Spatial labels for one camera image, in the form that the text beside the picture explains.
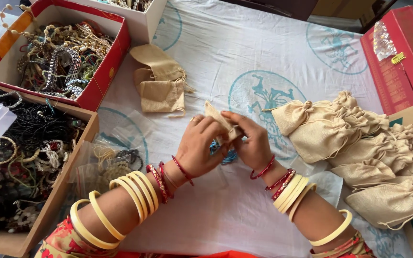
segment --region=red box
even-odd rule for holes
[[[391,115],[413,106],[413,6],[389,11],[381,20],[396,47],[405,59],[396,65],[393,56],[380,61],[374,53],[374,28],[363,37],[363,45],[370,71],[379,93],[384,112]]]
[[[31,9],[39,25],[48,25],[53,21],[76,24],[86,19],[93,20],[104,34],[115,38],[114,43],[83,93],[77,99],[71,100],[16,86],[22,78],[17,71],[17,62],[23,54],[20,52],[20,47],[26,45],[27,40],[23,35],[14,35],[7,31],[0,38],[0,86],[38,97],[56,99],[59,102],[91,111],[97,110],[130,47],[129,30],[125,18],[66,0],[38,0],[31,5]],[[18,32],[33,32],[35,28],[31,14],[25,11],[9,29]]]

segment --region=jewelry pile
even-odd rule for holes
[[[46,104],[0,90],[0,103],[17,115],[0,139],[0,230],[29,231],[85,124]]]
[[[31,13],[37,29],[34,34],[8,29],[13,34],[22,34],[28,40],[28,44],[20,48],[24,54],[17,65],[22,75],[18,86],[55,97],[78,98],[114,39],[104,35],[92,20],[67,26],[58,22],[39,26],[30,7],[19,7]],[[9,25],[3,21],[4,10],[12,8],[6,5],[0,13],[5,28]]]
[[[152,0],[96,0],[97,2],[110,4],[110,5],[117,5],[122,8],[128,8],[135,11],[142,11],[146,12],[149,6],[152,3]]]

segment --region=woman's right hand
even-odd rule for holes
[[[272,159],[267,130],[253,120],[231,111],[222,111],[222,116],[240,126],[247,139],[241,137],[233,141],[235,151],[241,160],[257,172],[264,170]]]

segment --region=woman's left hand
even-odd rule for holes
[[[228,139],[227,129],[212,117],[196,115],[189,122],[175,156],[189,177],[210,172],[227,156],[229,145],[226,144],[211,155],[210,145],[219,135]]]

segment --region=bangle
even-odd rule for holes
[[[173,161],[175,161],[175,164],[178,166],[178,168],[180,169],[181,173],[183,173],[184,177],[186,177],[187,180],[189,180],[189,183],[194,186],[194,183],[192,182],[192,179],[190,178],[190,176],[187,175],[186,171],[184,171],[184,169],[181,167],[181,165],[178,163],[177,159],[175,158],[175,156],[172,155],[172,159]]]
[[[170,175],[168,173],[165,173],[165,175],[167,176],[167,179],[169,180],[169,182],[175,187],[175,190],[178,189],[179,186],[176,185],[175,181],[170,177]]]
[[[127,185],[124,181],[122,181],[121,179],[114,179],[111,180],[111,182],[109,182],[109,189],[112,190],[114,189],[114,184],[119,184],[121,185],[130,195],[130,197],[132,197],[133,202],[136,205],[136,209],[138,210],[138,216],[140,217],[140,221],[138,222],[138,225],[141,224],[141,222],[143,222],[143,208],[141,207],[140,201],[138,201],[138,197],[135,195],[135,193],[133,192],[133,190],[130,188],[129,185]]]
[[[143,190],[143,193],[146,196],[146,200],[148,200],[148,206],[149,206],[149,215],[152,215],[154,213],[154,202],[152,201],[151,195],[149,194],[149,191],[147,190],[147,186],[141,181],[141,179],[132,173],[128,173],[125,175],[126,177],[130,177],[130,179],[135,180],[135,182],[140,186],[141,190]]]
[[[160,179],[162,180],[162,184],[164,185],[165,189],[167,190],[167,195],[168,195],[171,199],[173,199],[173,198],[175,197],[175,195],[170,193],[170,190],[168,189],[167,183],[165,182],[165,174],[163,173],[163,166],[164,166],[164,165],[165,165],[165,164],[164,164],[162,161],[160,161],[160,163],[159,163]]]
[[[339,226],[339,228],[336,229],[336,231],[332,232],[329,236],[318,240],[318,241],[309,241],[310,244],[312,244],[312,246],[314,247],[318,247],[318,246],[322,246],[324,244],[327,244],[331,241],[333,241],[336,237],[338,237],[350,224],[350,222],[352,221],[352,213],[348,210],[340,210],[340,213],[346,213],[347,217],[344,220],[344,223],[342,223],[342,225]]]
[[[141,173],[138,170],[135,170],[132,172],[132,174],[135,174],[137,176],[139,176],[143,182],[146,184],[147,189],[149,189],[149,191],[151,192],[152,195],[152,200],[154,201],[154,211],[156,211],[159,208],[159,198],[157,198],[157,193],[156,190],[154,189],[154,187],[152,186],[151,182],[149,181],[149,179],[145,176],[145,174]]]
[[[288,186],[288,184],[291,182],[291,180],[294,178],[295,175],[295,170],[290,172],[290,175],[288,176],[288,178],[283,182],[283,185],[280,186],[280,188],[273,194],[272,196],[272,200],[276,201],[278,199],[278,197],[280,196],[280,194],[286,189],[286,187]]]
[[[166,204],[168,202],[167,191],[165,191],[165,186],[162,184],[162,180],[160,179],[160,176],[157,173],[157,170],[154,168],[154,166],[149,164],[146,166],[146,171],[147,173],[151,172],[154,175],[157,185],[159,185],[160,191],[162,192],[162,203]]]
[[[272,155],[272,159],[271,159],[270,162],[268,163],[267,167],[265,167],[264,170],[261,171],[261,173],[257,174],[257,176],[253,176],[253,174],[254,174],[254,169],[253,169],[253,171],[251,171],[250,178],[251,178],[252,180],[254,180],[254,179],[257,179],[257,178],[261,177],[262,174],[264,174],[264,172],[266,172],[266,171],[269,169],[269,167],[272,166],[274,160],[275,160],[275,154]]]
[[[299,174],[295,174],[291,182],[288,184],[288,187],[286,187],[283,192],[281,192],[280,196],[273,202],[273,205],[275,208],[280,208],[281,204],[286,200],[286,198],[294,191],[296,186],[299,184],[299,182],[302,180],[303,176]]]
[[[87,199],[82,199],[77,202],[75,202],[70,209],[70,218],[71,222],[76,229],[76,231],[83,236],[87,241],[89,241],[90,244],[101,248],[101,249],[106,249],[106,250],[111,250],[115,249],[118,247],[120,242],[117,243],[106,243],[98,238],[96,238],[94,235],[92,235],[82,224],[82,222],[79,220],[79,216],[77,215],[77,207],[79,204],[84,203],[84,202],[90,202]]]
[[[286,174],[284,174],[284,176],[282,176],[275,184],[271,185],[271,186],[267,186],[265,188],[266,191],[272,190],[275,186],[277,186],[279,183],[285,181],[286,179],[288,179],[288,177],[290,176],[291,172],[295,170],[290,168],[288,169],[288,171],[286,172]]]
[[[294,202],[293,208],[290,211],[290,222],[293,222],[294,213],[295,213],[297,207],[299,206],[302,199],[305,197],[305,195],[308,193],[308,191],[310,189],[312,189],[313,191],[316,191],[317,190],[317,184],[311,183],[311,184],[307,185],[304,188],[304,190],[301,192],[301,194],[297,197],[296,201]]]
[[[105,214],[101,211],[100,206],[98,206],[98,203],[96,202],[96,197],[100,195],[101,194],[98,191],[89,192],[90,204],[92,204],[96,215],[98,215],[98,218],[101,220],[106,229],[111,233],[111,235],[117,238],[117,240],[121,241],[125,238],[125,236],[118,232],[114,226],[112,226],[111,222],[109,222]]]
[[[120,179],[120,180],[124,181],[125,183],[127,183],[128,185],[130,185],[130,188],[132,188],[133,192],[138,197],[141,208],[143,208],[143,220],[146,220],[146,218],[148,217],[148,207],[146,206],[146,201],[145,201],[143,195],[141,194],[141,191],[138,189],[138,186],[136,186],[135,183],[126,176],[118,177],[118,179]]]
[[[296,198],[304,190],[307,183],[308,183],[308,178],[302,177],[299,184],[297,184],[297,186],[294,188],[294,191],[290,193],[290,195],[286,198],[286,200],[281,204],[280,208],[278,209],[281,213],[285,213],[291,207],[291,205],[294,203]]]

